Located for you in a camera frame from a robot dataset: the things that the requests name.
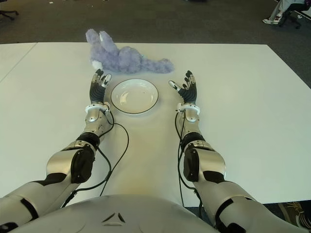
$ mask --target black stripe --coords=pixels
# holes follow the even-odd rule
[[[20,202],[27,208],[31,216],[33,217],[30,221],[35,220],[39,217],[37,211],[35,210],[34,206],[30,204],[25,198],[20,200]]]

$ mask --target person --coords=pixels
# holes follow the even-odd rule
[[[278,24],[282,19],[283,13],[294,3],[304,4],[305,0],[280,0],[270,17],[265,18],[262,22],[266,24]]]

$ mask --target white table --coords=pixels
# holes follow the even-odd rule
[[[35,46],[35,43],[0,45],[0,82]]]
[[[125,45],[152,59],[169,58],[176,70],[112,73],[106,100],[116,84],[130,78],[154,83],[159,100],[140,116],[112,108],[129,132],[130,146],[105,194],[147,194],[180,203],[174,116],[181,99],[168,80],[182,83],[190,69],[198,83],[200,128],[224,157],[226,179],[263,203],[311,199],[311,91],[268,46],[118,44]],[[0,196],[44,179],[50,156],[83,130],[94,72],[88,59],[87,43],[38,43],[0,83]],[[125,133],[115,126],[101,148],[115,164],[125,144]],[[92,177],[80,187],[100,182],[106,172],[97,154]],[[71,203],[99,193],[100,188],[81,192]],[[183,194],[187,206],[198,204],[191,191],[183,188]]]

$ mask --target stuffed animal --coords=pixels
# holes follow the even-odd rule
[[[86,32],[91,47],[91,63],[95,69],[134,74],[140,71],[170,73],[174,65],[168,59],[152,61],[141,55],[136,49],[123,47],[118,49],[106,32],[99,34],[93,29]]]

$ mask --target robot fingertip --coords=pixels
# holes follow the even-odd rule
[[[189,78],[190,75],[192,75],[192,72],[190,70],[187,71],[186,76]]]

